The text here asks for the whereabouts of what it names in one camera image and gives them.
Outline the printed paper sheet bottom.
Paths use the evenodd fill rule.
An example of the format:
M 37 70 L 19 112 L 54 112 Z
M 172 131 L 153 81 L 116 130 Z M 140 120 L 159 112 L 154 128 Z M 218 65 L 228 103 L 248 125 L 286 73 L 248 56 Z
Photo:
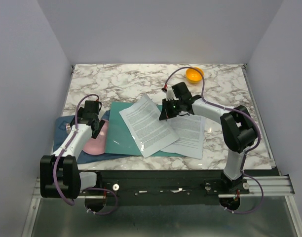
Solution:
M 161 151 L 202 159 L 205 120 L 205 117 L 197 115 L 169 119 L 168 123 L 179 139 Z

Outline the teal folder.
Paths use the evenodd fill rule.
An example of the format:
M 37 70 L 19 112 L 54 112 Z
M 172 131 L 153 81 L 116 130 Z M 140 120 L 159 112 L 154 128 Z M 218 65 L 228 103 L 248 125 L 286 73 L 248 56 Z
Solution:
M 120 111 L 129 108 L 134 103 L 112 102 L 110 109 L 109 125 L 105 152 L 108 154 L 124 154 L 130 156 L 142 156 L 134 139 L 131 136 Z M 175 156 L 175 153 L 166 153 L 161 150 L 154 153 L 153 157 Z

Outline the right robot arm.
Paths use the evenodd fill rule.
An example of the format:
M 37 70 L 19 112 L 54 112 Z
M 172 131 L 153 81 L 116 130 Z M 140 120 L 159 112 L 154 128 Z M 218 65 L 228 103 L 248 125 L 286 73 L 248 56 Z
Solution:
M 238 188 L 237 180 L 242 177 L 247 152 L 252 149 L 260 131 L 244 106 L 230 108 L 212 103 L 203 95 L 192 95 L 184 82 L 171 88 L 162 88 L 166 98 L 162 100 L 159 120 L 172 119 L 177 116 L 197 115 L 210 119 L 222 127 L 224 142 L 228 147 L 228 156 L 220 181 L 221 190 L 227 194 Z

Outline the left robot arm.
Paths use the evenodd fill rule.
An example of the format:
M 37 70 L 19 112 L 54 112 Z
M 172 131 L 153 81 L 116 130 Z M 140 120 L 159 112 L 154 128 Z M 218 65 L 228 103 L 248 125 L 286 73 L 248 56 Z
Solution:
M 102 191 L 98 174 L 92 171 L 79 171 L 77 159 L 87 141 L 95 139 L 105 121 L 98 115 L 102 103 L 85 101 L 70 122 L 71 131 L 62 145 L 51 155 L 40 160 L 40 194 L 43 198 L 75 199 L 83 190 L 92 195 Z

